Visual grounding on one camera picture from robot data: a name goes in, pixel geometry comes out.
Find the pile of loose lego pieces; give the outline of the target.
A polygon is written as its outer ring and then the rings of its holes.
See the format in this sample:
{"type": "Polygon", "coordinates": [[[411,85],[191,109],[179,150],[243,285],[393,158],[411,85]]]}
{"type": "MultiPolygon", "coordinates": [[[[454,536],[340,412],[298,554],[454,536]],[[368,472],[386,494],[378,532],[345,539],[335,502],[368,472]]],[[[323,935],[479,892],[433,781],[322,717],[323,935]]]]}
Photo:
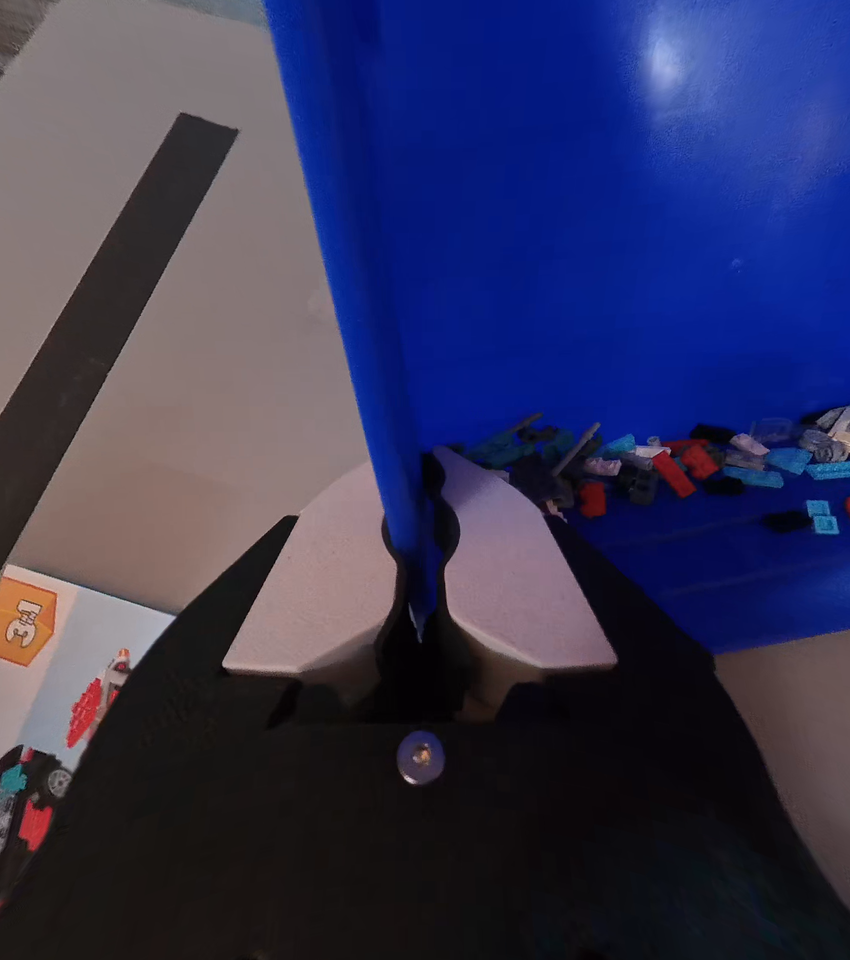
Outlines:
{"type": "Polygon", "coordinates": [[[779,534],[836,536],[850,525],[850,404],[764,417],[744,430],[701,422],[675,438],[604,438],[594,422],[576,434],[533,414],[453,450],[517,489],[546,516],[604,518],[617,498],[635,508],[659,501],[739,498],[798,482],[798,505],[761,524],[779,534]]]}

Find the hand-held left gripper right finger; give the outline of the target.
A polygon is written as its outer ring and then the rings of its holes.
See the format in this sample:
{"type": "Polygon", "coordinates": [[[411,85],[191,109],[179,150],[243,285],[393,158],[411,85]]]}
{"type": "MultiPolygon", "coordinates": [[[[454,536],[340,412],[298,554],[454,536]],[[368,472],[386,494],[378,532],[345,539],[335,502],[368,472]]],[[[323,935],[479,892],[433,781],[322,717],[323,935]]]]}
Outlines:
{"type": "Polygon", "coordinates": [[[617,655],[540,510],[448,447],[425,459],[436,630],[459,714],[493,714],[517,684],[613,670],[617,655]]]}

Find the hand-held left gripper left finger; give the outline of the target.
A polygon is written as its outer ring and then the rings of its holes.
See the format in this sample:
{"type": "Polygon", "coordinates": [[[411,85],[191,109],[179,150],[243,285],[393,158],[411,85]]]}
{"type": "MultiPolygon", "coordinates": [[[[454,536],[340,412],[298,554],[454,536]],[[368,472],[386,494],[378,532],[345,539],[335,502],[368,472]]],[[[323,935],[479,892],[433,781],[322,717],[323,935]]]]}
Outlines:
{"type": "Polygon", "coordinates": [[[366,461],[299,513],[222,666],[242,678],[325,686],[355,706],[381,680],[388,636],[403,629],[419,641],[407,570],[366,461]]]}

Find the blue plastic bin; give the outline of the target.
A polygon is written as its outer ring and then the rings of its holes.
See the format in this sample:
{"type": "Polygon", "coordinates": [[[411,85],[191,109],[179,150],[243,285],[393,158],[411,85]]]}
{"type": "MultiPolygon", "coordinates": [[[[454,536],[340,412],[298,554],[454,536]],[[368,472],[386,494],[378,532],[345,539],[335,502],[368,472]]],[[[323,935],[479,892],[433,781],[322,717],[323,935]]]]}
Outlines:
{"type": "Polygon", "coordinates": [[[850,404],[850,2],[263,2],[413,597],[420,457],[850,404]]]}

